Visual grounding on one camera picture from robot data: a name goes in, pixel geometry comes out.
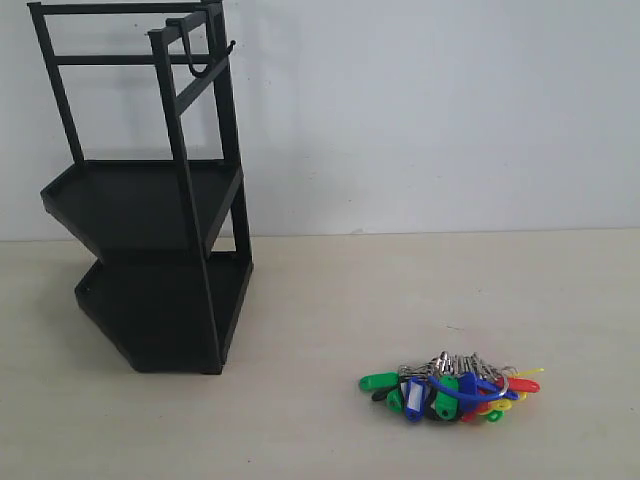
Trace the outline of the black two-tier metal rack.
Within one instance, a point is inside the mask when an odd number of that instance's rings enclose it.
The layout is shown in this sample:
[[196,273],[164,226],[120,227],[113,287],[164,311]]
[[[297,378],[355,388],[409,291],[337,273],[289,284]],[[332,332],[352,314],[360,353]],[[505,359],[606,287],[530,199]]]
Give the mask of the black two-tier metal rack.
[[[60,55],[46,20],[62,15],[211,11],[217,63],[194,78],[178,32],[149,32],[133,55]],[[72,163],[41,193],[45,210],[96,260],[75,289],[81,310],[131,367],[143,373],[217,375],[223,370],[253,271],[250,229],[229,58],[219,1],[29,4]],[[89,160],[60,70],[151,66],[171,156]]]

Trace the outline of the colourful key tag bunch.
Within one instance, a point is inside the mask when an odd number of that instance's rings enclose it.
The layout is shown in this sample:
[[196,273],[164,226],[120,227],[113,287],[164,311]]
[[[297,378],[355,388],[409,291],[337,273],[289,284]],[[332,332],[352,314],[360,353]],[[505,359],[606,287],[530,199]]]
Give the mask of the colourful key tag bunch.
[[489,423],[540,391],[529,371],[496,366],[476,353],[441,352],[420,365],[369,374],[359,389],[411,423]]

